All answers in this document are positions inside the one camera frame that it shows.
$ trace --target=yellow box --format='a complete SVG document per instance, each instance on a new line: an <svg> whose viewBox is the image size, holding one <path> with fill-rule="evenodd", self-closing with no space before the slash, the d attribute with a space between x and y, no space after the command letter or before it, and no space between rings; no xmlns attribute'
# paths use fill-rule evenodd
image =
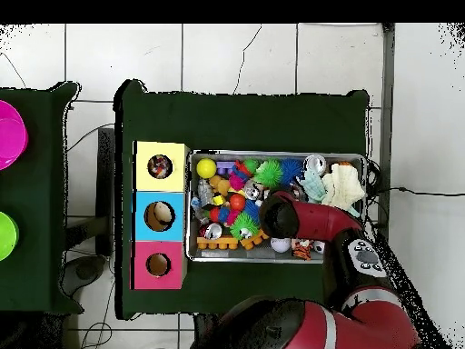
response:
<svg viewBox="0 0 465 349"><path fill-rule="evenodd" d="M137 191L183 193L186 184L186 157L189 149L183 144L137 141L135 156L135 188ZM155 155L166 156L173 165L172 172L164 179L149 174L149 161Z"/></svg>

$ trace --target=green table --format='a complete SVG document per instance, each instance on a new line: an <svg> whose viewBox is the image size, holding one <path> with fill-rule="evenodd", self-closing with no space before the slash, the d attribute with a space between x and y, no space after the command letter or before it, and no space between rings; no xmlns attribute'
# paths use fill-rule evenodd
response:
<svg viewBox="0 0 465 349"><path fill-rule="evenodd" d="M71 82L47 91L0 89L29 134L25 152L0 171L0 211L19 227L18 245L0 262L0 311L82 311L59 288L66 225L63 119L77 90Z"/></svg>
<svg viewBox="0 0 465 349"><path fill-rule="evenodd" d="M155 94L146 93L139 81L124 82L114 98L115 202L123 200L122 212L115 205L117 315L218 314L256 294L322 300L319 264L190 262L181 290L130 290L133 141L184 143L191 149L365 154L368 101L364 91L346 96Z"/></svg>

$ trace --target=electrical cord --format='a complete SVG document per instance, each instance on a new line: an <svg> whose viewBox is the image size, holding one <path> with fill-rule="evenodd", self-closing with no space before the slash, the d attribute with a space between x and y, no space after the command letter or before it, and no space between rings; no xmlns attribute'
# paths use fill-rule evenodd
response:
<svg viewBox="0 0 465 349"><path fill-rule="evenodd" d="M74 144L72 145L70 148L68 148L66 150L67 153L69 153L71 150L73 150L77 145L79 145L79 143L84 140L87 136L89 136L90 134L94 133L95 131L98 131L100 130L101 128L104 128L104 127L107 127L108 125L114 125L114 123L107 123L105 125L99 125L98 127L94 128L93 130L89 131L88 133L84 134L83 136L81 136L81 138Z"/></svg>

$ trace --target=white ball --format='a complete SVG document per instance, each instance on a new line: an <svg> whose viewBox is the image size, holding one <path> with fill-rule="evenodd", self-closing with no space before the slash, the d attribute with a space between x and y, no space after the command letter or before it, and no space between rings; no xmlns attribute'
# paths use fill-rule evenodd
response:
<svg viewBox="0 0 465 349"><path fill-rule="evenodd" d="M272 238L271 244L275 252L284 253L291 248L291 238Z"/></svg>

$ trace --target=toy block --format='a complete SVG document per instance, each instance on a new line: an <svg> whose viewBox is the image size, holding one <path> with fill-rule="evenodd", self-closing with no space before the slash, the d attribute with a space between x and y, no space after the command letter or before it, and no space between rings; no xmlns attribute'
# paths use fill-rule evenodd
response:
<svg viewBox="0 0 465 349"><path fill-rule="evenodd" d="M232 235L223 235L217 240L207 240L203 237L197 237L197 246L199 249L206 249L207 246L209 249L218 249L226 250L228 248L234 250L237 249L237 244L239 241L234 238Z"/></svg>
<svg viewBox="0 0 465 349"><path fill-rule="evenodd" d="M185 145L137 141L134 148L137 191L184 192L189 152Z"/></svg>
<svg viewBox="0 0 465 349"><path fill-rule="evenodd" d="M184 193L135 193L135 241L183 241Z"/></svg>
<svg viewBox="0 0 465 349"><path fill-rule="evenodd" d="M135 242L134 290L181 289L186 272L182 242Z"/></svg>
<svg viewBox="0 0 465 349"><path fill-rule="evenodd" d="M261 244L263 240L270 238L270 236L266 235L262 229L258 232L257 235L253 237L241 240L241 245L244 247L245 250L251 250L256 244Z"/></svg>
<svg viewBox="0 0 465 349"><path fill-rule="evenodd" d="M216 174L218 175L229 175L233 170L234 162L217 161L216 162Z"/></svg>

